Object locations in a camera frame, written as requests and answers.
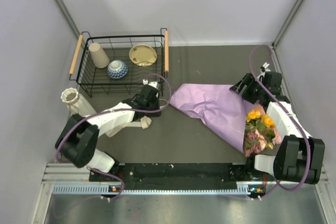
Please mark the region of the purple wrapping paper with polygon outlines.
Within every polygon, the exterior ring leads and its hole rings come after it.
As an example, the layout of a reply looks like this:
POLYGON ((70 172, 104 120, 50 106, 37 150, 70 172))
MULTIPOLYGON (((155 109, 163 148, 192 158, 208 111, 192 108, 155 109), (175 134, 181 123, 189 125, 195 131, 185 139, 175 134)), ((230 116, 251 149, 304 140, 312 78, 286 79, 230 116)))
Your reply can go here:
POLYGON ((244 151, 246 115, 260 105, 252 104, 229 89, 230 84, 182 84, 172 95, 170 105, 204 125, 246 157, 244 151))

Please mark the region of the cream printed ribbon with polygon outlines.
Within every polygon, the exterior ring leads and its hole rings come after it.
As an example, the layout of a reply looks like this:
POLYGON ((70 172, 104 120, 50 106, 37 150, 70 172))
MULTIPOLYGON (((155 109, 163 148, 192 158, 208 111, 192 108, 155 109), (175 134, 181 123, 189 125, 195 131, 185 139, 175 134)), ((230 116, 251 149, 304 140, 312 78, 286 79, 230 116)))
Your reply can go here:
POLYGON ((116 135, 126 127, 148 128, 152 123, 152 117, 159 117, 161 111, 168 105, 168 101, 158 99, 142 108, 134 101, 130 105, 120 102, 107 111, 110 113, 104 115, 100 126, 100 135, 105 134, 107 137, 116 135))

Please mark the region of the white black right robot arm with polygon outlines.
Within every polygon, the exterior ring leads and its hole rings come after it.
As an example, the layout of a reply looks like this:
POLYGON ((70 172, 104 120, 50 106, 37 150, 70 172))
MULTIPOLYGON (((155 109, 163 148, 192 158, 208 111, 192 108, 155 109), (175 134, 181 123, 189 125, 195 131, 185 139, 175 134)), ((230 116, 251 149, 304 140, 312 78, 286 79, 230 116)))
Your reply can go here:
POLYGON ((247 73, 230 90, 253 104, 245 120, 243 151, 251 162, 245 174, 252 180, 264 173, 281 180, 317 184, 325 144, 313 138, 297 121, 289 99, 281 95, 282 75, 262 70, 247 73))

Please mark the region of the mixed flower bouquet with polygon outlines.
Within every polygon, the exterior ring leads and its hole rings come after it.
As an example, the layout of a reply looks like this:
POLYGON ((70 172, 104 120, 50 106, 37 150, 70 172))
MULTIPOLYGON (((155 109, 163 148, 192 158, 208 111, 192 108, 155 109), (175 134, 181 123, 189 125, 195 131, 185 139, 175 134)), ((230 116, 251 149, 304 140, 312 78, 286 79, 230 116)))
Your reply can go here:
POLYGON ((243 151, 246 157, 259 154, 264 149, 272 150, 282 139, 272 118, 260 110, 251 110, 246 115, 243 151))

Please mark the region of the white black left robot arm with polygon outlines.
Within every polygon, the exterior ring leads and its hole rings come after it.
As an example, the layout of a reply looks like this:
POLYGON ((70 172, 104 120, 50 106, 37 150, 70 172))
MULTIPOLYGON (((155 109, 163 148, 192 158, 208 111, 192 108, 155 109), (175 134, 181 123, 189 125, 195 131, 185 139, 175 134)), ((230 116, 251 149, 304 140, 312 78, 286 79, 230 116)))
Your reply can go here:
POLYGON ((152 123, 151 117, 161 115, 158 82, 144 80, 143 84, 139 94, 82 122, 66 141, 61 143, 66 134, 86 118, 80 114, 72 115, 58 138, 55 149, 77 168, 97 169, 107 180, 116 179, 119 174, 118 161, 97 149, 98 138, 102 135, 112 137, 125 127, 146 129, 152 123))

